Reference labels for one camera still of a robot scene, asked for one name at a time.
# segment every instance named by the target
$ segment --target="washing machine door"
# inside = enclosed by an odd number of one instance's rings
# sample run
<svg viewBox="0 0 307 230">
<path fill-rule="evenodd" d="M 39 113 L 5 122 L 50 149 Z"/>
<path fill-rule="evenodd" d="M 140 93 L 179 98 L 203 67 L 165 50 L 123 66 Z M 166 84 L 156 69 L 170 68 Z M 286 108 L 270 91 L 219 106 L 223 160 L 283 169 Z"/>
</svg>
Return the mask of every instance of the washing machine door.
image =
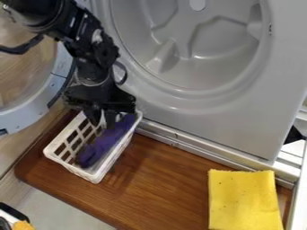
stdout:
<svg viewBox="0 0 307 230">
<path fill-rule="evenodd" d="M 101 0 L 145 117 L 274 160 L 307 88 L 307 1 Z"/>
<path fill-rule="evenodd" d="M 0 30 L 0 44 L 8 47 L 34 36 L 3 10 Z M 72 63 L 66 49 L 49 38 L 21 56 L 0 53 L 0 135 L 18 132 L 42 118 L 73 73 Z"/>
</svg>

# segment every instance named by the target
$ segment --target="purple cloth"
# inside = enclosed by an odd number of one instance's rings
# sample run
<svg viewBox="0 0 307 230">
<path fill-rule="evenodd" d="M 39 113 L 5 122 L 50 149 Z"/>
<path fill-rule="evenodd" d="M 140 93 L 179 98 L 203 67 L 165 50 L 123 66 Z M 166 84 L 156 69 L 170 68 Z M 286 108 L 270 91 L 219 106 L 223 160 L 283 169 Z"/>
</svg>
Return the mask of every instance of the purple cloth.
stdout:
<svg viewBox="0 0 307 230">
<path fill-rule="evenodd" d="M 136 121 L 136 115 L 128 114 L 115 124 L 115 128 L 106 129 L 100 137 L 96 137 L 95 144 L 88 145 L 76 157 L 76 162 L 82 168 L 89 168 L 106 155 L 114 145 L 130 130 Z"/>
</svg>

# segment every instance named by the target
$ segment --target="cable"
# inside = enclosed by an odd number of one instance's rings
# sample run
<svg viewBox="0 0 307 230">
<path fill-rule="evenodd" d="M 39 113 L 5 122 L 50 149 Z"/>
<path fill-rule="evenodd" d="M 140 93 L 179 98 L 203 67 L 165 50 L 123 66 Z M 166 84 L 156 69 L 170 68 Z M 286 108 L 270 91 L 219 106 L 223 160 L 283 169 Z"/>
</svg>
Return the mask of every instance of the cable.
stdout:
<svg viewBox="0 0 307 230">
<path fill-rule="evenodd" d="M 42 34 L 38 34 L 28 42 L 25 42 L 17 47 L 9 48 L 0 45 L 0 52 L 4 52 L 7 54 L 14 54 L 14 55 L 22 55 L 25 54 L 30 48 L 39 44 L 43 39 L 44 36 Z"/>
</svg>

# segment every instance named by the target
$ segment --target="floor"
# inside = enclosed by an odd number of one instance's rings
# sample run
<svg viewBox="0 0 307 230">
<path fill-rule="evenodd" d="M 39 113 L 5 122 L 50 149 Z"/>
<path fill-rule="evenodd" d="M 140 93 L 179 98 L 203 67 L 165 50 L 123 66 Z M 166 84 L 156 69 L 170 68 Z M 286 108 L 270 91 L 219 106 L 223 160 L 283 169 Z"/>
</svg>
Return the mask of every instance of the floor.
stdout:
<svg viewBox="0 0 307 230">
<path fill-rule="evenodd" d="M 38 230 L 115 230 L 100 220 L 33 189 L 17 207 Z"/>
</svg>

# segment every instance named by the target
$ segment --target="wood surface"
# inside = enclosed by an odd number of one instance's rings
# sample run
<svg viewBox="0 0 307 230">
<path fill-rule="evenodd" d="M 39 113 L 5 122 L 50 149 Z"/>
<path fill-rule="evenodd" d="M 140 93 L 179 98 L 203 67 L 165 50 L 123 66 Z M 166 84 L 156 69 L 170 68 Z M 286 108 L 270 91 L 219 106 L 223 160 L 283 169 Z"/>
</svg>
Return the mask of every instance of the wood surface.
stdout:
<svg viewBox="0 0 307 230">
<path fill-rule="evenodd" d="M 104 180 L 94 185 L 42 155 L 72 118 L 67 115 L 16 165 L 15 174 L 117 229 L 207 229 L 210 169 L 231 170 L 172 146 L 135 135 Z M 278 187 L 284 223 L 292 192 Z"/>
</svg>

